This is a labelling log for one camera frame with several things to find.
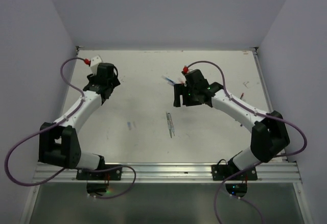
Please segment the clear pen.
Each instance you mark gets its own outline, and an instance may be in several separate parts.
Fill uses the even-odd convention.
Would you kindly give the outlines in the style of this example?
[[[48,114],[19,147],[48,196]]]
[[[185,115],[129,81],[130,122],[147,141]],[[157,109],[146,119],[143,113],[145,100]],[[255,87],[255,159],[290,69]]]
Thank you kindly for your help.
[[[174,125],[173,125],[173,120],[172,120],[171,113],[168,113],[168,117],[169,117],[169,121],[170,121],[170,127],[171,127],[172,135],[175,136],[175,130],[174,130]]]

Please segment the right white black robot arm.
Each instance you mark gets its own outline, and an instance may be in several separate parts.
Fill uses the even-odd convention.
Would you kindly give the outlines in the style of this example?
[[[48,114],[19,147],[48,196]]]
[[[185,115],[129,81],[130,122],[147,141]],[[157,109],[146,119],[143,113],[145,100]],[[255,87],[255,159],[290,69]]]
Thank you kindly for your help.
[[[174,84],[174,107],[206,104],[229,115],[251,133],[250,146],[228,161],[227,172],[232,179],[240,179],[252,165],[269,162],[289,145],[280,113],[266,113],[234,99],[225,93],[223,85],[210,84],[198,69],[185,73],[184,77],[185,83]]]

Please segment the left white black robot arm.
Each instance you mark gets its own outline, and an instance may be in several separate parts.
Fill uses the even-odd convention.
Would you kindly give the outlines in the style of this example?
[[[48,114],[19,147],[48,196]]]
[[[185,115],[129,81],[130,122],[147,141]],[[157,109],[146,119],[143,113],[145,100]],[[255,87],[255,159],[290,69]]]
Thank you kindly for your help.
[[[104,157],[83,152],[78,133],[89,117],[108,100],[120,85],[118,70],[111,63],[100,63],[96,73],[87,76],[82,95],[60,118],[40,127],[39,158],[41,163],[67,169],[88,169],[94,179],[106,174]]]

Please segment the grey pen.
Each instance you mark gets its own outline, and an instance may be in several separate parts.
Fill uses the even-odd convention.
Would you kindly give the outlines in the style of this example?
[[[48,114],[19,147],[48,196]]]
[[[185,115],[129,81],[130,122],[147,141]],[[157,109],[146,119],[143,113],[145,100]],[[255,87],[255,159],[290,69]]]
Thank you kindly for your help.
[[[171,124],[170,113],[168,113],[168,112],[166,113],[166,118],[167,118],[167,123],[168,123],[169,134],[170,134],[170,137],[172,138],[173,132],[172,132],[172,124]]]

